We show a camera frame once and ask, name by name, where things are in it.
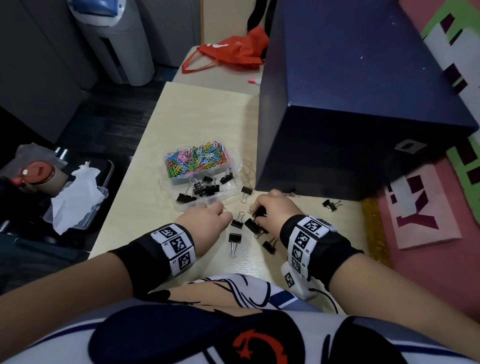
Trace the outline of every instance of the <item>blue trash can lid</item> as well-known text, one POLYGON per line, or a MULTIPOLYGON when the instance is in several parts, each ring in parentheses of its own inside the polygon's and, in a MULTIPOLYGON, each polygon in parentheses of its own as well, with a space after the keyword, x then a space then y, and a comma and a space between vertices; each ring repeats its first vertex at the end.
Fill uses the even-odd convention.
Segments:
POLYGON ((72 0, 72 7, 80 14, 117 16, 118 0, 72 0))

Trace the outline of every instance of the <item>red bag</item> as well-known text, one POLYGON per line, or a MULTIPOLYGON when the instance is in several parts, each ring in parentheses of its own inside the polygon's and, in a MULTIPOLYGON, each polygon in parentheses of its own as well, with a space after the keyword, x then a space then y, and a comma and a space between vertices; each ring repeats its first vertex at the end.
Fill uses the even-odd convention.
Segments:
POLYGON ((216 63, 241 64, 252 69, 258 69, 263 63, 260 55, 268 46, 268 36, 261 26, 248 32, 247 36, 231 36, 218 44, 203 44, 185 60, 181 66, 182 73, 192 73, 214 66, 216 63), (190 61, 197 52, 213 58, 206 66, 187 70, 190 61))

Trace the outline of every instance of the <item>tissue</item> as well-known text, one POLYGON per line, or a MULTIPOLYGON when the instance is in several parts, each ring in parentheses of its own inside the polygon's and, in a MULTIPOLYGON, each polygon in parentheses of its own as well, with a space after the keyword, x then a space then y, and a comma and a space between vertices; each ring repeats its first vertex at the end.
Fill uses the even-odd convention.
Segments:
POLYGON ((90 162, 79 166, 72 172, 75 180, 52 198, 53 229, 62 235, 68 228, 75 226, 92 211, 93 206, 105 198, 96 186, 95 177, 100 173, 90 168, 90 162))

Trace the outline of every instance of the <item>gold glitter strip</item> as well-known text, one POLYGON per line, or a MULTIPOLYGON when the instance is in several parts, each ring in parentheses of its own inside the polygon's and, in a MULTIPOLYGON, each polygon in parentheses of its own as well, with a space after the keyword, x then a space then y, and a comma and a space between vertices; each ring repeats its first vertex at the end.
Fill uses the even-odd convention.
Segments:
POLYGON ((370 255, 377 262, 390 267, 390 253, 380 217, 378 199, 376 197, 365 198, 361 202, 361 207, 365 218, 365 232, 370 255))

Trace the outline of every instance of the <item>hand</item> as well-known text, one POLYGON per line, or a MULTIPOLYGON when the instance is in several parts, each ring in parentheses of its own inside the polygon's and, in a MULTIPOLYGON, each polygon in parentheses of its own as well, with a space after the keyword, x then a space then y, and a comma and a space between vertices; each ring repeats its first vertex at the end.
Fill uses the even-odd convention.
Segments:
POLYGON ((250 211, 255 212, 260 206, 267 210, 267 216, 259 216, 258 224, 265 228, 275 238, 280 239, 280 230, 283 224, 294 215, 303 215, 303 212, 288 197, 283 196, 279 190, 271 190, 267 194, 261 194, 250 206, 250 211))
POLYGON ((190 207, 174 222, 185 227, 195 243, 195 255, 203 256, 215 244, 220 233, 233 220, 231 212, 222 212, 223 203, 214 202, 207 206, 203 203, 190 207))

